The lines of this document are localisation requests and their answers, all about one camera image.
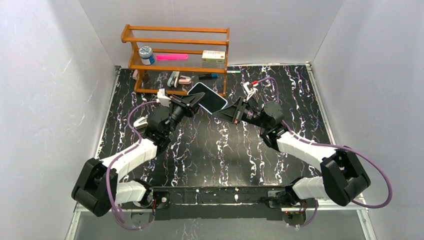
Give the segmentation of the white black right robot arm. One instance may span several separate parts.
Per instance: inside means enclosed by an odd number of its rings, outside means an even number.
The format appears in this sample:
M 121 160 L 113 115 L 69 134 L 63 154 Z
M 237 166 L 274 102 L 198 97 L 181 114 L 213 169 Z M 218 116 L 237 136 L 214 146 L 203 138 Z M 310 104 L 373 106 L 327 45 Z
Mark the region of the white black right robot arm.
M 235 125 L 245 122 L 259 127 L 260 137 L 269 148 L 294 156 L 321 173 L 319 177 L 300 177 L 286 187 L 291 202 L 330 199 L 346 206 L 371 185 L 358 157 L 346 147 L 318 146 L 291 133 L 284 124 L 282 106 L 275 101 L 268 101 L 258 109 L 254 98 L 240 97 L 213 116 Z

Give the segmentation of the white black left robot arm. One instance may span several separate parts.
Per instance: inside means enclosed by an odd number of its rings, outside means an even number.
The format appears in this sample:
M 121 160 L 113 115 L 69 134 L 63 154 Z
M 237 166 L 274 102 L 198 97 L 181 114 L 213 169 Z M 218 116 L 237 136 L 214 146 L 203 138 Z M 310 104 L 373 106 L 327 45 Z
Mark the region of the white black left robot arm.
M 192 118 L 200 108 L 205 93 L 160 97 L 160 106 L 147 116 L 144 133 L 134 132 L 138 141 L 103 159 L 87 160 L 71 192 L 73 200 L 97 217 L 109 210 L 120 214 L 121 204 L 141 202 L 148 195 L 148 185 L 140 180 L 122 182 L 129 172 L 164 152 L 170 135 L 183 118 Z

